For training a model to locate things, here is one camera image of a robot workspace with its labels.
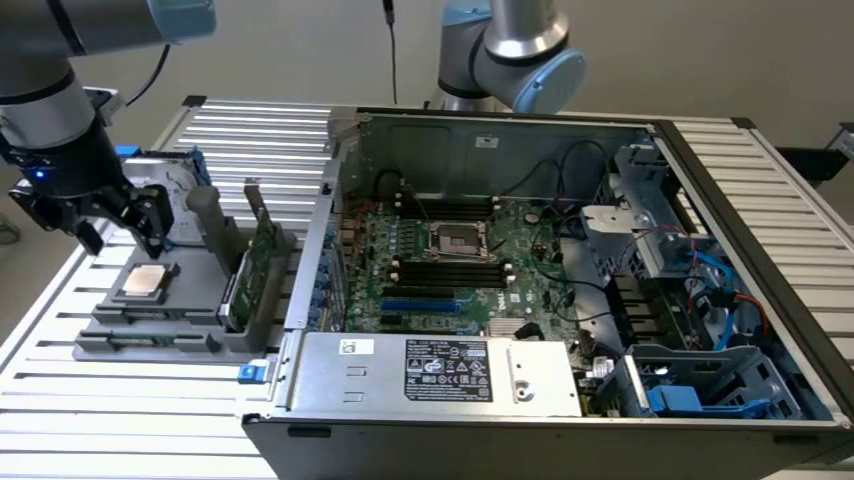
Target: warning label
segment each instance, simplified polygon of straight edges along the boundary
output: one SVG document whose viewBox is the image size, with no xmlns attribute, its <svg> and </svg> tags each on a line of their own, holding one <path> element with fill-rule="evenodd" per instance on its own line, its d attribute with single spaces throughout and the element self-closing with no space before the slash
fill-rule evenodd
<svg viewBox="0 0 854 480">
<path fill-rule="evenodd" d="M 491 402 L 485 342 L 405 341 L 405 397 L 415 402 Z"/>
</svg>

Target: blue latch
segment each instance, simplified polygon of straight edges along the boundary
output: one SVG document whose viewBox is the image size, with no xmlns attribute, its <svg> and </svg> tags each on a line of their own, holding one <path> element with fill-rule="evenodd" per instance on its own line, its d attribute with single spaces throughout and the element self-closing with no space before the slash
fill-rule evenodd
<svg viewBox="0 0 854 480">
<path fill-rule="evenodd" d="M 116 155 L 123 158 L 131 158 L 140 154 L 143 149 L 139 145 L 116 145 Z"/>
<path fill-rule="evenodd" d="M 267 379 L 267 367 L 261 365 L 240 365 L 237 383 L 243 385 L 263 385 Z"/>
<path fill-rule="evenodd" d="M 646 392 L 652 412 L 662 417 L 766 418 L 772 417 L 767 399 L 744 405 L 703 406 L 694 387 L 658 385 Z"/>
</svg>

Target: cable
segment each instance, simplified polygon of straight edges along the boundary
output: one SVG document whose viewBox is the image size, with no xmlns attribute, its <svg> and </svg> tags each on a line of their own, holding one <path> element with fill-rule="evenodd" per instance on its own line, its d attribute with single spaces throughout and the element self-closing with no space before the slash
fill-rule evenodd
<svg viewBox="0 0 854 480">
<path fill-rule="evenodd" d="M 726 277 L 726 281 L 728 283 L 732 283 L 735 274 L 730 266 L 724 265 L 714 257 L 696 250 L 690 251 L 687 255 L 691 255 L 695 261 L 702 261 L 706 265 L 711 265 L 718 270 L 720 270 L 723 272 L 723 276 Z"/>
<path fill-rule="evenodd" d="M 546 163 L 551 163 L 552 165 L 558 166 L 558 164 L 556 164 L 551 159 L 548 159 L 548 158 L 547 158 L 547 159 L 544 159 L 544 160 L 540 160 L 540 161 L 536 163 L 536 165 L 534 165 L 534 168 L 531 169 L 531 171 L 528 172 L 528 174 L 524 176 L 524 178 L 523 178 L 522 180 L 519 180 L 519 181 L 516 182 L 516 184 L 515 184 L 512 187 L 510 187 L 510 188 L 508 188 L 503 193 L 500 193 L 500 194 L 499 194 L 499 196 L 504 197 L 504 196 L 510 195 L 512 192 L 515 192 L 515 191 L 516 191 L 516 189 L 518 189 L 522 185 L 524 185 L 524 182 L 527 182 L 527 181 L 531 179 L 531 177 L 534 176 L 534 174 L 535 174 L 535 173 L 536 173 L 536 171 L 539 170 L 539 167 L 542 167 Z"/>
<path fill-rule="evenodd" d="M 736 293 L 735 294 L 735 298 L 738 298 L 739 300 L 746 301 L 747 303 L 752 303 L 752 305 L 759 310 L 759 316 L 762 317 L 762 333 L 764 333 L 764 335 L 767 335 L 770 333 L 770 331 L 771 331 L 771 323 L 768 321 L 768 315 L 764 312 L 764 307 L 762 306 L 762 303 L 759 303 L 759 300 L 756 300 L 754 297 L 751 297 L 750 295 L 746 295 L 743 293 Z"/>
<path fill-rule="evenodd" d="M 391 36 L 391 98 L 397 105 L 397 39 L 393 25 L 388 25 L 388 35 Z"/>
<path fill-rule="evenodd" d="M 371 190 L 371 198 L 373 198 L 373 200 L 379 200 L 379 182 L 389 173 L 393 173 L 397 176 L 397 179 L 403 180 L 403 172 L 399 168 L 383 168 L 376 172 L 376 176 L 373 177 L 373 189 Z"/>
<path fill-rule="evenodd" d="M 153 86 L 155 82 L 157 81 L 157 78 L 160 77 L 160 72 L 163 72 L 163 67 L 165 66 L 165 61 L 169 59 L 169 52 L 172 51 L 172 45 L 167 45 L 163 47 L 163 52 L 160 53 L 160 60 L 157 60 L 157 66 L 155 67 L 155 71 L 151 74 L 151 77 L 148 78 L 148 81 L 145 82 L 145 85 L 143 85 L 143 88 L 140 88 L 139 92 L 136 93 L 136 95 L 133 95 L 131 97 L 131 100 L 128 100 L 128 102 L 124 104 L 125 107 L 129 107 L 131 105 L 133 105 L 136 103 L 136 101 L 143 98 L 143 95 L 145 95 L 145 92 L 148 92 L 148 89 Z"/>
<path fill-rule="evenodd" d="M 385 25 L 388 25 L 388 36 L 391 37 L 391 94 L 395 105 L 397 105 L 397 38 L 395 36 L 393 0 L 383 0 L 383 11 L 385 12 Z"/>
<path fill-rule="evenodd" d="M 715 344 L 714 351 L 719 352 L 726 348 L 726 344 L 730 343 L 730 337 L 732 336 L 732 328 L 735 327 L 735 310 L 730 310 L 726 314 L 726 326 L 723 327 L 723 335 L 720 340 Z"/>
<path fill-rule="evenodd" d="M 598 314 L 592 315 L 591 317 L 579 318 L 579 319 L 572 320 L 570 318 L 566 318 L 563 315 L 560 315 L 560 312 L 558 312 L 556 309 L 552 311 L 552 313 L 558 316 L 558 318 L 560 320 L 563 320 L 564 322 L 568 322 L 568 323 L 583 323 L 583 322 L 588 322 L 591 320 L 595 320 L 596 318 L 604 317 L 607 315 L 612 315 L 611 312 L 602 312 L 602 313 L 598 313 Z"/>
<path fill-rule="evenodd" d="M 599 290 L 602 293 L 606 293 L 604 288 L 600 285 L 596 285 L 592 282 L 586 282 L 583 280 L 567 280 L 564 278 L 559 278 L 555 277 L 554 275 L 550 275 L 548 273 L 546 273 L 540 267 L 539 262 L 536 261 L 536 257 L 534 256 L 534 245 L 536 245 L 536 239 L 539 238 L 540 233 L 543 233 L 543 229 L 546 228 L 546 225 L 548 225 L 547 223 L 544 223 L 543 225 L 540 225 L 540 227 L 536 229 L 536 233 L 534 233 L 534 238 L 531 239 L 531 260 L 534 263 L 534 268 L 536 269 L 536 272 L 546 277 L 548 280 L 551 280 L 552 282 L 558 282 L 562 283 L 563 285 L 587 285 L 588 287 L 595 288 L 596 290 Z"/>
<path fill-rule="evenodd" d="M 608 154 L 604 151 L 604 147 L 595 140 L 580 140 L 575 142 L 570 146 L 570 148 L 567 148 L 566 152 L 563 153 L 563 157 L 560 158 L 560 163 L 558 165 L 558 195 L 559 196 L 563 196 L 566 193 L 566 191 L 560 191 L 560 190 L 566 190 L 566 184 L 563 182 L 563 168 L 566 167 L 566 162 L 568 161 L 570 155 L 572 155 L 572 152 L 575 151 L 575 149 L 583 145 L 591 145 L 596 147 L 596 150 L 599 150 L 599 153 L 602 154 L 602 161 L 604 162 L 606 184 L 607 184 L 607 179 L 611 177 L 611 162 L 608 159 Z"/>
</svg>

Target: metal case panel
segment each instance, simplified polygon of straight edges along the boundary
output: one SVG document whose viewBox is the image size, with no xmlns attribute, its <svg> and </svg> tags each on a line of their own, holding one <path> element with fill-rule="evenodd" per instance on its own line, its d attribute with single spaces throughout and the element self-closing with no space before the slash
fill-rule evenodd
<svg viewBox="0 0 854 480">
<path fill-rule="evenodd" d="M 369 345 L 371 353 L 345 353 L 344 345 L 348 342 Z M 407 355 L 415 348 L 423 348 L 413 342 L 431 342 L 436 348 L 441 346 L 455 351 L 455 355 L 447 359 L 432 358 L 432 365 L 436 366 L 433 373 L 425 369 L 427 362 L 421 356 L 415 358 Z M 464 347 L 457 347 L 457 344 L 484 345 L 487 351 L 477 351 L 476 357 L 468 357 Z M 409 413 L 423 415 L 425 419 L 436 414 L 582 415 L 566 345 L 560 342 L 514 342 L 510 339 L 460 336 L 309 333 L 305 335 L 299 363 L 291 404 L 297 415 Z M 448 400 L 417 401 L 408 398 L 407 389 L 421 385 L 444 389 L 448 393 L 437 393 L 436 398 Z M 460 388 L 471 392 L 471 401 L 451 399 L 455 395 L 452 390 Z"/>
</svg>

